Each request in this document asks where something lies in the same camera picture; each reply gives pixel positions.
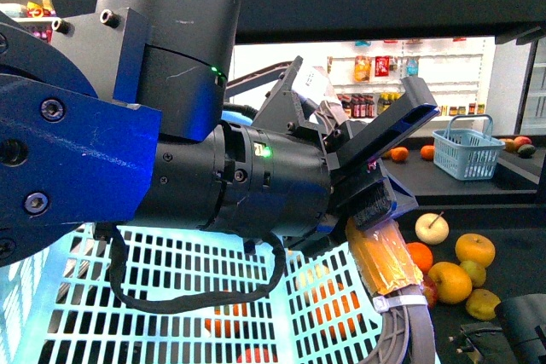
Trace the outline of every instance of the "yellow fruit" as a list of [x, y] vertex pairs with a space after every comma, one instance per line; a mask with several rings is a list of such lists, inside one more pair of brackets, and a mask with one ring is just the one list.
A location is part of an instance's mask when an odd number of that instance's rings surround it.
[[476, 289], [468, 297], [465, 307], [473, 318], [488, 321], [495, 318], [495, 307], [500, 302], [501, 299], [489, 290]]
[[442, 303], [460, 303], [472, 292], [470, 276], [454, 263], [438, 262], [430, 268], [428, 276], [436, 283]]
[[474, 260], [488, 268], [495, 259], [495, 245], [481, 234], [464, 234], [455, 243], [455, 254], [460, 262]]
[[484, 285], [485, 279], [487, 279], [487, 272], [481, 264], [474, 260], [465, 260], [464, 262], [461, 262], [459, 266], [461, 266], [470, 276], [473, 288], [482, 287]]
[[518, 148], [516, 147], [516, 143], [511, 138], [501, 138], [500, 141], [504, 142], [504, 151], [508, 151], [509, 153], [515, 153]]

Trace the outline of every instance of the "white plastic crate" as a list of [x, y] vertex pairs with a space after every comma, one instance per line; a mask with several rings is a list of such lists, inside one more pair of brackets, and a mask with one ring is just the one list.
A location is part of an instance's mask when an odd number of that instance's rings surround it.
[[[273, 269], [268, 245], [257, 246], [255, 256], [246, 256], [241, 239], [234, 235], [158, 228], [122, 228], [122, 233], [130, 248], [124, 289], [139, 298], [211, 290], [249, 292], [267, 282]], [[250, 303], [246, 316], [226, 317], [240, 323], [241, 330], [231, 338], [205, 329], [206, 319], [225, 317], [215, 315], [214, 308], [183, 315], [128, 309], [110, 290], [108, 255], [109, 245], [94, 241], [90, 226], [85, 226], [18, 268], [0, 269], [4, 300], [0, 362], [230, 363], [246, 349], [260, 348], [276, 357], [271, 362], [356, 363], [375, 347], [381, 332], [381, 317], [369, 302], [347, 244], [306, 264], [298, 252], [289, 256], [286, 274], [268, 298]], [[329, 274], [317, 278], [313, 269], [317, 263], [327, 266]], [[304, 292], [311, 287], [295, 287], [299, 275], [307, 271], [313, 275], [314, 288], [332, 280], [343, 290], [307, 305]], [[351, 300], [351, 292], [357, 294], [360, 309], [351, 306], [349, 312], [319, 326], [317, 309], [324, 316], [326, 303], [343, 295]], [[338, 322], [346, 325], [350, 318], [358, 323], [356, 330], [341, 339]], [[330, 326], [338, 337], [331, 336]]]

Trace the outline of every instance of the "black cable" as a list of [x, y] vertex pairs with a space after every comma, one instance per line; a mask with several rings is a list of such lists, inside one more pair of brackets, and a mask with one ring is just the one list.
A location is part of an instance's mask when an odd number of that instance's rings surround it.
[[232, 104], [231, 102], [224, 103], [224, 110], [242, 114], [245, 117], [249, 117], [250, 119], [255, 119], [256, 114], [258, 114], [258, 110], [256, 108], [252, 108], [250, 106], [241, 106], [239, 104]]

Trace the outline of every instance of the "dark table surface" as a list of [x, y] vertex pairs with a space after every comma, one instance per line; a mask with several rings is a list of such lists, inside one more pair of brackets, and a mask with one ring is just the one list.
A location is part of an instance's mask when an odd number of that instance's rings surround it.
[[[417, 240], [411, 227], [400, 228], [407, 242]], [[543, 263], [546, 262], [546, 229], [503, 226], [502, 215], [499, 215], [499, 229], [475, 232], [489, 238], [497, 249], [495, 260], [487, 269], [487, 280], [483, 288], [494, 292], [501, 300], [532, 293], [546, 293], [546, 275], [543, 274]], [[434, 262], [458, 263], [455, 243], [465, 233], [468, 231], [451, 231], [445, 242], [431, 246]], [[449, 336], [460, 332], [461, 324], [478, 322], [468, 315], [464, 303], [439, 303], [432, 309], [431, 316], [436, 332], [437, 351], [442, 363], [470, 364], [467, 355], [458, 355], [455, 346], [448, 341]], [[499, 326], [497, 319], [492, 323]]]

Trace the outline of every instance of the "apple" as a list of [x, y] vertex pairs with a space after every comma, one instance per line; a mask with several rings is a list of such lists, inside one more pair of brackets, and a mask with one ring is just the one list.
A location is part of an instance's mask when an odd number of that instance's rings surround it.
[[264, 356], [263, 362], [278, 362], [276, 359], [276, 356], [274, 354], [270, 355], [270, 352], [267, 349], [246, 349], [245, 355], [244, 355], [244, 361], [243, 361], [243, 355], [239, 355], [237, 357], [237, 362], [262, 362], [262, 359], [260, 358], [260, 351], [261, 354]]
[[431, 309], [436, 305], [436, 302], [438, 302], [438, 288], [436, 287], [436, 283], [424, 274], [421, 286], [423, 296], [427, 298], [428, 308]]
[[462, 267], [450, 262], [438, 262], [430, 268], [428, 275], [438, 288], [438, 300], [446, 304], [457, 304], [472, 292], [472, 281]]
[[528, 136], [516, 136], [514, 138], [514, 143], [515, 143], [515, 150], [517, 151], [518, 149], [520, 149], [520, 147], [522, 145], [532, 145], [532, 141], [531, 141], [531, 138], [529, 138]]
[[450, 233], [450, 226], [442, 218], [442, 213], [426, 213], [421, 215], [415, 222], [415, 233], [421, 242], [427, 245], [442, 243]]
[[465, 308], [473, 318], [489, 321], [495, 318], [495, 307], [500, 302], [501, 299], [495, 293], [486, 289], [476, 289], [470, 294]]
[[459, 266], [461, 266], [470, 276], [473, 288], [482, 287], [484, 285], [485, 279], [487, 278], [487, 272], [481, 264], [474, 260], [465, 260], [461, 262]]
[[488, 268], [495, 259], [495, 245], [481, 234], [464, 234], [455, 243], [455, 254], [459, 262], [474, 260]]

